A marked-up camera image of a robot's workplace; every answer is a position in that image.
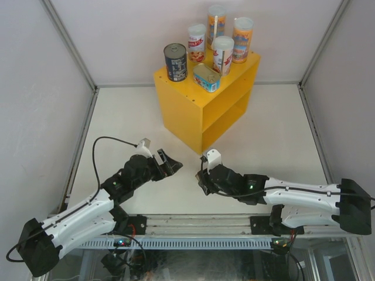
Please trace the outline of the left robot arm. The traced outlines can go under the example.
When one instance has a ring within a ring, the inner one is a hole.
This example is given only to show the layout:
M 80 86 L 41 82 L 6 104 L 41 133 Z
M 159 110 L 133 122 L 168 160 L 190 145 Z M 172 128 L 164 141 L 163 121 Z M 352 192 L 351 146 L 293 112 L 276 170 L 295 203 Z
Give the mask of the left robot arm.
M 149 181 L 174 175 L 183 166 L 158 150 L 155 156 L 135 154 L 100 188 L 74 207 L 42 222 L 32 218 L 23 226 L 16 250 L 33 277 L 50 272 L 65 255 L 81 244 L 109 232 L 122 234 L 128 215 L 121 204 Z

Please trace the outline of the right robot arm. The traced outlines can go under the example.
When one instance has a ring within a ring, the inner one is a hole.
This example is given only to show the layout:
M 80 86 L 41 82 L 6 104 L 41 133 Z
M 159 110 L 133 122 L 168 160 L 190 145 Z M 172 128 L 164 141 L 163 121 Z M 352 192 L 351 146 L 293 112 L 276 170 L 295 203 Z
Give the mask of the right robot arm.
M 239 174 L 218 165 L 197 174 L 205 195 L 217 194 L 247 205 L 270 205 L 269 226 L 278 234 L 307 225 L 334 225 L 356 235 L 370 235 L 374 200 L 354 180 L 339 184 L 290 183 L 260 174 Z

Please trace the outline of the round tomato tin can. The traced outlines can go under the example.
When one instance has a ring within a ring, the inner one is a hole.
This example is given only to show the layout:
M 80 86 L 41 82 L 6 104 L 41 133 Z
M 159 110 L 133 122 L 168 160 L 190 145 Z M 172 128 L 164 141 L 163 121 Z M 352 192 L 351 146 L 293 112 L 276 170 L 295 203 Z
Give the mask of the round tomato tin can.
M 168 79 L 180 82 L 187 78 L 187 53 L 184 45 L 180 43 L 168 44 L 164 50 Z

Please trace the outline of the tall can with white spoon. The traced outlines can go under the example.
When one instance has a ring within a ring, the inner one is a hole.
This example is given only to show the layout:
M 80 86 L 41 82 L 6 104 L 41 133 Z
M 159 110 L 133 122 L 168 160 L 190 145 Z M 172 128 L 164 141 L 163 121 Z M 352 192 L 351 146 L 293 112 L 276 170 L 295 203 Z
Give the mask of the tall can with white spoon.
M 224 36 L 226 27 L 226 9 L 221 5 L 213 5 L 207 13 L 207 47 L 211 50 L 216 37 Z

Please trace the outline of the small red-white can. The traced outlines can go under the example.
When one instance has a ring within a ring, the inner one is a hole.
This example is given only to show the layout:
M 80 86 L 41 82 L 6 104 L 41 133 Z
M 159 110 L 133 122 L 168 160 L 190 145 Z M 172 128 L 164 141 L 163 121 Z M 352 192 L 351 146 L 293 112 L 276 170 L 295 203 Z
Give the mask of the small red-white can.
M 228 36 L 219 36 L 213 41 L 213 70 L 222 77 L 230 72 L 234 40 Z
M 202 63 L 206 57 L 206 27 L 204 24 L 195 24 L 188 29 L 188 58 L 193 63 Z

